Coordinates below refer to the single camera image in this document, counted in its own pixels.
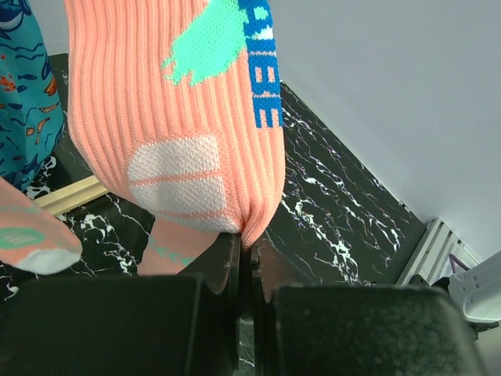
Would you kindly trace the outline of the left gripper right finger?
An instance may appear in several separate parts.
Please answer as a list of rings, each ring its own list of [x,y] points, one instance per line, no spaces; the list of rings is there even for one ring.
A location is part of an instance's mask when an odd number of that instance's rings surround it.
[[[259,375],[484,375],[445,292],[310,281],[269,240],[251,249]]]

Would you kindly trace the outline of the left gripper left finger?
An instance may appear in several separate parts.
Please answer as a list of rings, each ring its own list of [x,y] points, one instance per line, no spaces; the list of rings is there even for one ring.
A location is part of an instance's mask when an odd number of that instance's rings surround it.
[[[1,319],[4,375],[231,375],[240,238],[181,273],[26,282]]]

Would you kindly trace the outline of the pink sock front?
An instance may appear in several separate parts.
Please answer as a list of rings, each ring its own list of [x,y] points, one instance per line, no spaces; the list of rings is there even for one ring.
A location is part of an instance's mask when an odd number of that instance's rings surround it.
[[[60,220],[17,188],[1,180],[1,261],[17,269],[50,275],[81,258],[80,240]]]

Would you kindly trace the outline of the pink sock end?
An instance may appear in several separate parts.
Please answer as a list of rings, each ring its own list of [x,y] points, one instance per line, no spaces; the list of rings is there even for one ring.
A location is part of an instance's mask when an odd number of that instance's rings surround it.
[[[266,1],[68,1],[70,136],[97,179],[151,213],[141,275],[221,233],[244,249],[279,206],[285,151]]]

